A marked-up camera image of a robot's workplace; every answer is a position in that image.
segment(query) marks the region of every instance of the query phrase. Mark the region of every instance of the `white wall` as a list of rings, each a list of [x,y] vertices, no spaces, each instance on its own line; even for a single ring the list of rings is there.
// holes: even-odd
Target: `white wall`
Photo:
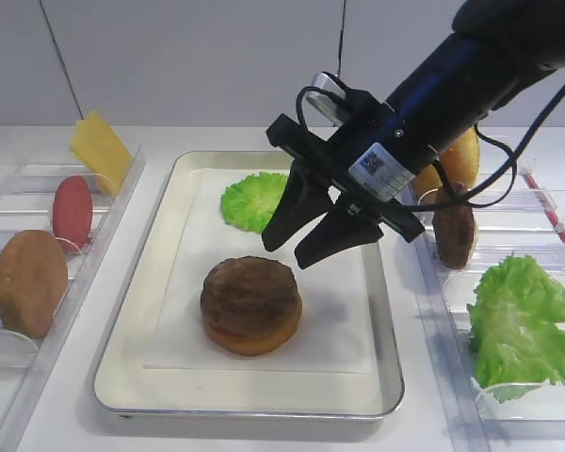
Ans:
[[[387,97],[451,32],[461,0],[347,0],[342,73],[351,87]],[[565,70],[522,92],[485,125],[526,126],[565,82]],[[565,126],[565,100],[545,125]]]
[[[269,125],[335,70],[342,0],[44,0],[82,110],[125,125]]]
[[[295,116],[298,90],[337,64],[343,0],[43,2],[82,110],[117,125],[265,126]],[[344,80],[385,98],[449,33],[460,4],[347,0]],[[528,125],[564,80],[553,75],[486,124]],[[0,0],[0,124],[77,116],[38,0]],[[547,125],[565,125],[565,101]]]
[[[0,125],[78,118],[35,0],[0,0]]]

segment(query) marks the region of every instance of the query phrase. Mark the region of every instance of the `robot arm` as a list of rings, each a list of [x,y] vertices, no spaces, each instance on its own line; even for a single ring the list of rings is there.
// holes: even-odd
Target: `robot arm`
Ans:
[[[281,115],[267,130],[294,157],[281,202],[262,239],[275,250],[326,214],[296,248],[305,268],[379,240],[384,222],[412,241],[420,221],[395,195],[489,111],[565,67],[565,0],[468,0],[450,34],[384,101],[331,74],[298,97],[339,129],[328,140]],[[335,203],[329,188],[340,196]]]

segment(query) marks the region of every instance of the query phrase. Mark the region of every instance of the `qr code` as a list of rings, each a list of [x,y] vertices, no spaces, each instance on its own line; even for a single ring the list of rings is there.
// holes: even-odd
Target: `qr code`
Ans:
[[[360,161],[360,164],[368,172],[368,174],[372,176],[380,167],[385,164],[385,162],[383,162],[375,153],[371,151]]]

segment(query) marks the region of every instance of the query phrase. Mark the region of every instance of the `cheese slice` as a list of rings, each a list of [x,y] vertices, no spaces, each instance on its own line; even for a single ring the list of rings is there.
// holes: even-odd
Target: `cheese slice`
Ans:
[[[117,195],[132,163],[132,155],[98,111],[90,111],[85,120],[75,124],[71,148],[84,165],[100,174],[96,179],[101,191]]]

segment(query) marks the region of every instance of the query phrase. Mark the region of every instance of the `bottom bun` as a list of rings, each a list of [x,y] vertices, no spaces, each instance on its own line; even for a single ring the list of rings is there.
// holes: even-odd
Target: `bottom bun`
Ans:
[[[203,328],[209,338],[221,347],[232,353],[243,356],[257,356],[268,353],[287,342],[298,330],[301,319],[301,298],[289,318],[276,330],[269,331],[259,336],[237,337],[214,330],[208,321],[203,318]]]

